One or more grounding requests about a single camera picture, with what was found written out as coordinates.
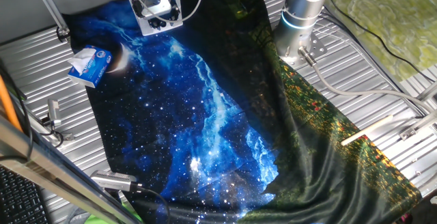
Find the white tissue box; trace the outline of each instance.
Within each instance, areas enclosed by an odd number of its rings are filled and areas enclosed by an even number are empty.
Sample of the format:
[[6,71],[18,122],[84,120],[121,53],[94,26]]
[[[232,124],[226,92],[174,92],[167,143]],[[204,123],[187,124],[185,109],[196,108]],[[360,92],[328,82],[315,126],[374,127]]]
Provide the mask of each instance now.
[[68,77],[77,83],[96,88],[104,71],[107,69],[109,63],[111,63],[112,55],[110,52],[95,46],[87,45],[85,48],[94,48],[96,53],[91,57],[83,69],[82,74],[72,67],[68,73]]

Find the metal grate platform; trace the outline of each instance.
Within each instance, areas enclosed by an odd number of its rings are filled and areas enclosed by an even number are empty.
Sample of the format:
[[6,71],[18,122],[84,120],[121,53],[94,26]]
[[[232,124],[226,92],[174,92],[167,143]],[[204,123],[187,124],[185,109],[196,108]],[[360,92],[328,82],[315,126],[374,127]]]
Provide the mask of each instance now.
[[[62,125],[56,130],[75,137],[59,151],[90,175],[109,165],[85,87],[67,77],[72,56],[70,45],[58,40],[56,27],[0,47],[0,58],[28,97],[25,104],[33,114],[47,116],[47,99],[58,99]],[[42,194],[54,223],[65,220],[73,205],[47,190]]]
[[[279,13],[285,0],[264,1],[274,28],[279,22]],[[75,141],[65,142],[59,150],[88,175],[97,169],[109,170],[87,92],[83,86],[73,83],[66,76],[70,69],[67,60],[73,53],[68,44],[57,39],[55,30],[48,29],[0,46],[0,58],[18,87],[28,96],[26,103],[35,115],[44,117],[47,114],[47,99],[58,99],[63,124],[57,129],[59,132],[71,132],[75,137]],[[315,33],[328,49],[328,55],[318,59],[320,70],[335,87],[348,90],[393,88],[373,66],[370,58],[337,26],[322,19],[318,21]],[[437,137],[431,131],[407,141],[402,141],[398,136],[400,131],[416,122],[412,117],[417,114],[407,103],[387,95],[338,96],[326,90],[309,66],[297,68],[297,71],[359,128],[365,128],[388,114],[394,115],[391,124],[375,130],[368,135],[369,138],[419,188],[422,195],[437,188],[437,180],[428,181],[437,171]],[[431,71],[437,79],[437,68]],[[417,77],[418,83],[412,80],[418,92],[421,91],[418,88],[421,86],[420,80],[420,77]],[[64,221],[72,205],[48,191],[43,193],[54,223]]]

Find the white stick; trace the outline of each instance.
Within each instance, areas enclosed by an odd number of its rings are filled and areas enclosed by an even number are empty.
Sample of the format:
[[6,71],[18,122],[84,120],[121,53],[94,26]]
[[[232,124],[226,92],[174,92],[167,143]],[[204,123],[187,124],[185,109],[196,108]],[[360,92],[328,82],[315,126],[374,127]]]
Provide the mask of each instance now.
[[358,139],[359,137],[381,127],[382,125],[386,124],[387,122],[391,121],[393,119],[393,115],[388,115],[385,118],[382,118],[381,120],[373,123],[372,125],[364,128],[363,130],[361,130],[360,132],[356,133],[355,135],[352,135],[351,137],[343,140],[341,142],[342,146],[345,146],[347,144],[349,144],[350,142],[353,142],[355,139]]

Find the cloth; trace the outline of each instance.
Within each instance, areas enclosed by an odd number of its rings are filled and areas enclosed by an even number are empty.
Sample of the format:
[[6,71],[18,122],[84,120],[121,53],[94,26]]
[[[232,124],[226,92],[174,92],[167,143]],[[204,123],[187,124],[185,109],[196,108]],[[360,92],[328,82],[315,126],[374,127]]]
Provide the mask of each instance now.
[[[437,0],[334,0],[335,4],[362,26],[379,35],[396,55],[419,70],[437,64]],[[377,38],[342,16],[329,0],[326,4],[372,55],[398,80],[417,74],[407,63],[389,55]]]
[[[392,223],[420,200],[366,137],[339,144],[358,128],[278,58],[263,0],[203,0],[148,37],[127,0],[66,20],[73,49],[114,56],[87,88],[111,170],[160,193],[172,223]],[[166,221],[159,199],[126,196]]]

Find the yellow textured surface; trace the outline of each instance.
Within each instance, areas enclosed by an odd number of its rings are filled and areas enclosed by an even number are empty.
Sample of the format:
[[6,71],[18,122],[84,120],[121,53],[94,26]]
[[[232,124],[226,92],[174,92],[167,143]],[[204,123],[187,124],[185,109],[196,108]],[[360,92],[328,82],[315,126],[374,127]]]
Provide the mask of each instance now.
[[[416,74],[408,64],[389,55],[377,38],[340,15],[329,0],[331,12],[395,76],[403,81]],[[437,0],[334,0],[362,26],[379,35],[396,55],[424,70],[437,64]]]

